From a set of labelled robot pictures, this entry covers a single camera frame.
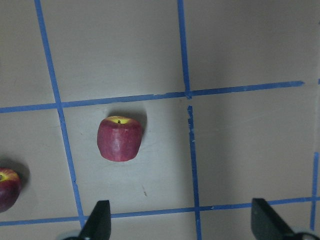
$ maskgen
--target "floor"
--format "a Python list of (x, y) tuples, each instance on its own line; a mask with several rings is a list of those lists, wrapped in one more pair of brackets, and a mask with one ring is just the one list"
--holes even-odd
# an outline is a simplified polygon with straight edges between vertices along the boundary
[[(320, 232), (319, 11), (300, 0), (0, 1), (3, 239), (63, 240), (110, 200), (111, 240), (254, 240), (252, 198)], [(100, 122), (141, 122), (136, 158)]]

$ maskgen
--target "grid line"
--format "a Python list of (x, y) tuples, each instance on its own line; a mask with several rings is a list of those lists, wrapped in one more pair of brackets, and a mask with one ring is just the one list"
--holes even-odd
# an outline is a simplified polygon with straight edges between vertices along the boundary
[(190, 80), (189, 80), (184, 0), (177, 0), (177, 7), (178, 7), (182, 73), (183, 73), (183, 81), (184, 81), (184, 87), (185, 87), (185, 96), (187, 99), (191, 99), (192, 96), (190, 94), (191, 89), (190, 89)]
[(195, 140), (195, 133), (194, 133), (193, 107), (189, 105), (187, 110), (189, 114), (189, 119), (188, 119), (189, 145), (190, 145), (192, 181), (193, 181), (195, 229), (196, 229), (197, 240), (201, 240), (202, 233), (201, 233), (200, 201), (199, 201), (199, 188), (198, 188), (198, 171), (197, 171), (197, 157), (196, 157), (196, 140)]
[[(302, 87), (303, 85), (304, 85), (303, 81), (284, 81), (284, 82), (274, 82), (274, 83), (262, 83), (262, 84), (255, 84), (255, 85), (194, 90), (194, 91), (190, 91), (190, 95), (206, 96), (206, 95), (228, 94), (228, 93), (239, 93), (239, 92), (250, 92), (250, 91), (263, 91), (263, 90), (270, 90), (270, 89), (296, 88), (296, 87)], [(168, 92), (165, 94), (145, 94), (145, 95), (97, 98), (97, 99), (79, 100), (79, 101), (62, 101), (61, 106), (62, 108), (73, 108), (73, 107), (84, 107), (84, 106), (101, 105), (101, 104), (184, 98), (185, 96), (186, 96), (186, 93), (183, 91)], [(57, 108), (56, 103), (7, 106), (7, 107), (0, 107), (0, 114), (12, 113), (12, 112), (47, 110), (47, 109), (56, 109), (56, 108)]]
[(312, 197), (310, 213), (310, 229), (315, 230), (316, 207), (317, 207), (317, 190), (318, 190), (318, 170), (319, 170), (319, 153), (314, 153), (313, 175), (312, 175)]
[(52, 57), (51, 57), (51, 51), (50, 51), (49, 40), (48, 40), (48, 36), (47, 36), (45, 19), (43, 16), (40, 0), (34, 0), (34, 5), (35, 5), (36, 15), (37, 15), (39, 29), (40, 29), (40, 33), (41, 33), (46, 63), (47, 63), (49, 76), (50, 76), (50, 80), (51, 80), (54, 100), (56, 103), (56, 109), (57, 109), (59, 119), (60, 119), (60, 127), (61, 127), (61, 131), (62, 131), (63, 144), (64, 144), (66, 159), (67, 159), (69, 173), (70, 173), (71, 182), (72, 182), (75, 204), (76, 204), (77, 213), (79, 216), (80, 225), (81, 225), (81, 227), (83, 227), (85, 225), (85, 219), (84, 219), (83, 209), (82, 209), (82, 205), (81, 205), (78, 185), (76, 183), (76, 173), (75, 173), (75, 167), (74, 167), (71, 149), (70, 149), (70, 143), (69, 143), (68, 132), (67, 132), (67, 125), (66, 125), (66, 121), (65, 121), (64, 110), (63, 110), (63, 107), (61, 104), (61, 98), (60, 98), (58, 83), (57, 83), (57, 79), (56, 79), (55, 68), (54, 68)]
[[(298, 197), (298, 198), (286, 198), (279, 200), (267, 201), (270, 205), (286, 205), (294, 203), (308, 203), (312, 202), (312, 197)], [(200, 206), (198, 210), (200, 212), (206, 211), (221, 211), (221, 210), (235, 210), (251, 208), (251, 203), (236, 203), (236, 204), (226, 204), (226, 205), (214, 205), (214, 206)], [(185, 208), (172, 208), (172, 209), (162, 209), (162, 210), (149, 210), (149, 211), (136, 211), (136, 212), (124, 212), (124, 213), (113, 213), (111, 218), (130, 218), (130, 217), (141, 217), (141, 216), (152, 216), (152, 215), (165, 215), (165, 214), (177, 214), (177, 213), (192, 213), (195, 212), (195, 207), (185, 207)], [(41, 219), (28, 219), (28, 220), (17, 220), (17, 221), (0, 221), (1, 226), (15, 226), (15, 225), (30, 225), (30, 224), (43, 224), (43, 223), (58, 223), (58, 222), (73, 222), (79, 221), (78, 216), (71, 217), (53, 217), (53, 218), (41, 218)]]

